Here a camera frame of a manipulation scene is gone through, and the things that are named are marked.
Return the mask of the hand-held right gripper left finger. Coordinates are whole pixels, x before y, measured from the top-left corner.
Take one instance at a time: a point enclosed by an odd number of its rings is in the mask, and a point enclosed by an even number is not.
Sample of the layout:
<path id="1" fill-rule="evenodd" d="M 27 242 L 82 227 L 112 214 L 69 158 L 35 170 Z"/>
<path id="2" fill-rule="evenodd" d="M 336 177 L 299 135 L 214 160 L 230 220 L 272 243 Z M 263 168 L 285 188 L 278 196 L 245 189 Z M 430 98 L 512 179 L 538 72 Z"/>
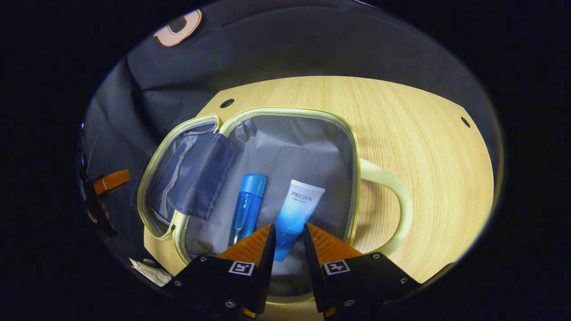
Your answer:
<path id="1" fill-rule="evenodd" d="M 276 230 L 273 223 L 217 256 L 200 255 L 164 287 L 200 320 L 254 320 L 265 311 Z"/>

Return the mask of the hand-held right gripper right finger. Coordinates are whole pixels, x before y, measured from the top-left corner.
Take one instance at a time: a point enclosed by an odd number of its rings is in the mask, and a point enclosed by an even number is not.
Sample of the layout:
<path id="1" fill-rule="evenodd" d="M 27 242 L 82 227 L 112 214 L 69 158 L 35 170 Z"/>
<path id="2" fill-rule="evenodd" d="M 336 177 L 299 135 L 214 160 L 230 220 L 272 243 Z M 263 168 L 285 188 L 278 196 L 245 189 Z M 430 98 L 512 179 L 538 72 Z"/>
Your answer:
<path id="1" fill-rule="evenodd" d="M 422 284 L 380 252 L 363 254 L 313 224 L 303 230 L 314 300 L 324 318 L 383 318 Z"/>

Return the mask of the blue toner bottle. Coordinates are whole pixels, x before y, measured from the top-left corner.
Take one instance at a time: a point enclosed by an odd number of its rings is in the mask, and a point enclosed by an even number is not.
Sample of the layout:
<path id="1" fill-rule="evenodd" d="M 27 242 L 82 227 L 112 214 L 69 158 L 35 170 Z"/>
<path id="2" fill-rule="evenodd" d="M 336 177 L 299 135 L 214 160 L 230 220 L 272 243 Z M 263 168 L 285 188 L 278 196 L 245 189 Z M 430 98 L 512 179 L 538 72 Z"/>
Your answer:
<path id="1" fill-rule="evenodd" d="M 232 218 L 228 248 L 256 230 L 266 183 L 267 178 L 260 174 L 249 173 L 243 177 Z"/>

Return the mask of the white blue cream tube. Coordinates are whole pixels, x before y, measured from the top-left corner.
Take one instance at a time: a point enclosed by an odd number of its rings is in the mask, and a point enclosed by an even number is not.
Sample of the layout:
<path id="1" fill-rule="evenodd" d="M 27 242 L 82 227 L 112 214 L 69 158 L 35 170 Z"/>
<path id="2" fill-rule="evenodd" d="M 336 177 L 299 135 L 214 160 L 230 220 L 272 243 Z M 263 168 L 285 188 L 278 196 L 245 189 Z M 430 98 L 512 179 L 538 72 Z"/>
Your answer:
<path id="1" fill-rule="evenodd" d="M 293 179 L 290 181 L 287 195 L 275 221 L 275 261 L 282 262 L 292 251 L 325 191 L 322 187 Z"/>

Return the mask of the cream yellow suitcase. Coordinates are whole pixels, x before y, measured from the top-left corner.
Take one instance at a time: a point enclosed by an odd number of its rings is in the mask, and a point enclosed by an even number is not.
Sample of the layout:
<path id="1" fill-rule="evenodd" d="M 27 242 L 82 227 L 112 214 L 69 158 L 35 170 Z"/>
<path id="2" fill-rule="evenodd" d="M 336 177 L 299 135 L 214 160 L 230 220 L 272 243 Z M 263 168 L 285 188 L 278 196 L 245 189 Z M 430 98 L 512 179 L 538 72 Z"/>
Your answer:
<path id="1" fill-rule="evenodd" d="M 330 112 L 291 107 L 251 108 L 226 122 L 216 114 L 178 124 L 159 144 L 141 179 L 137 211 L 156 240 L 173 246 L 183 268 L 198 254 L 226 250 L 234 207 L 249 173 L 267 178 L 256 229 L 275 223 L 290 181 L 326 189 L 308 223 L 353 243 L 361 180 L 390 189 L 400 218 L 377 251 L 390 255 L 408 236 L 413 202 L 392 173 L 359 156 L 351 126 Z M 312 297 L 301 236 L 269 287 L 270 305 Z"/>

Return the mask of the white crumpled paper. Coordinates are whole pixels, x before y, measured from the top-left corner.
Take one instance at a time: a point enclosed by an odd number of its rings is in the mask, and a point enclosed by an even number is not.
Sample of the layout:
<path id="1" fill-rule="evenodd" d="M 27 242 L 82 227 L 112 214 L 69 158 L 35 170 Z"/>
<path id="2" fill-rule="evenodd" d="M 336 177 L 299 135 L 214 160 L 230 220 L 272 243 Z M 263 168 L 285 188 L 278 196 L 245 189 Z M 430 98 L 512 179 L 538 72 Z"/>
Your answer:
<path id="1" fill-rule="evenodd" d="M 163 268 L 155 268 L 154 266 L 136 261 L 132 258 L 129 258 L 129 260 L 132 268 L 159 287 L 164 287 L 173 279 L 172 275 Z"/>

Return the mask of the black backdrop cloth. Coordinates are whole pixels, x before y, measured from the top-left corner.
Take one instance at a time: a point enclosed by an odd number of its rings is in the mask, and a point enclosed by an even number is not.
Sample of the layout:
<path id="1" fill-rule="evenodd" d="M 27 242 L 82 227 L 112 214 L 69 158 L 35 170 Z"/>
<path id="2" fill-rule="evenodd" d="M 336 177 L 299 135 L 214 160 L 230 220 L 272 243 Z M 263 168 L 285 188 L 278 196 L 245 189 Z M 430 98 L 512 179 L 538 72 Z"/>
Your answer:
<path id="1" fill-rule="evenodd" d="M 146 36 L 104 67 L 84 116 L 87 174 L 123 166 L 135 180 L 161 138 L 218 92 L 258 81 L 351 76 L 428 91 L 467 110 L 502 165 L 489 94 L 475 73 L 426 33 L 353 0 L 218 0 L 180 44 Z"/>

